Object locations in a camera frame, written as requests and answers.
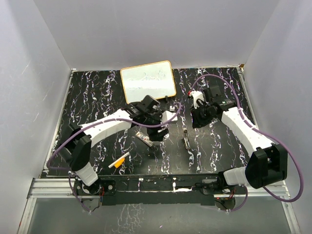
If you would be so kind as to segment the white staple box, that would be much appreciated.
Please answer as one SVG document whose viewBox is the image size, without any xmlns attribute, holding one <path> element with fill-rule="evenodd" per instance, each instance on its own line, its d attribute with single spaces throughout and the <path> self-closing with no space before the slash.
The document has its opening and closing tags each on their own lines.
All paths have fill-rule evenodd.
<svg viewBox="0 0 312 234">
<path fill-rule="evenodd" d="M 145 134 L 143 134 L 142 132 L 137 132 L 136 133 L 136 137 L 138 139 L 140 139 L 144 144 L 146 144 L 149 147 L 153 147 L 154 142 L 150 141 L 149 137 Z"/>
</svg>

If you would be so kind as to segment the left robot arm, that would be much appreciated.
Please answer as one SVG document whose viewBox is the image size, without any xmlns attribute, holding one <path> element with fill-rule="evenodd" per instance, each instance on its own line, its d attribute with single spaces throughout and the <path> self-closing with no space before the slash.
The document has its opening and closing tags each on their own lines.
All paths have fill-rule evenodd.
<svg viewBox="0 0 312 234">
<path fill-rule="evenodd" d="M 151 141 L 162 141 L 169 130 L 163 125 L 173 113 L 160 108 L 160 103 L 150 95 L 140 102 L 132 102 L 113 114 L 81 126 L 70 125 L 70 132 L 63 136 L 58 155 L 69 165 L 83 182 L 84 189 L 91 195 L 100 191 L 101 183 L 91 166 L 91 149 L 100 141 L 134 126 L 145 126 Z"/>
</svg>

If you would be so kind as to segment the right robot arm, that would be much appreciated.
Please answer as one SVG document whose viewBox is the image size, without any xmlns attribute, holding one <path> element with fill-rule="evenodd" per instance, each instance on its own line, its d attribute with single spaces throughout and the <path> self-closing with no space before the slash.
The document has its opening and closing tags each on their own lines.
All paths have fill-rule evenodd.
<svg viewBox="0 0 312 234">
<path fill-rule="evenodd" d="M 255 189 L 287 178 L 288 152 L 280 144 L 257 133 L 255 126 L 237 106 L 234 98 L 224 97 L 217 86 L 204 91 L 190 91 L 192 127 L 201 128 L 219 119 L 238 138 L 250 159 L 247 166 L 218 173 L 211 189 L 229 193 L 236 185 L 250 185 Z"/>
</svg>

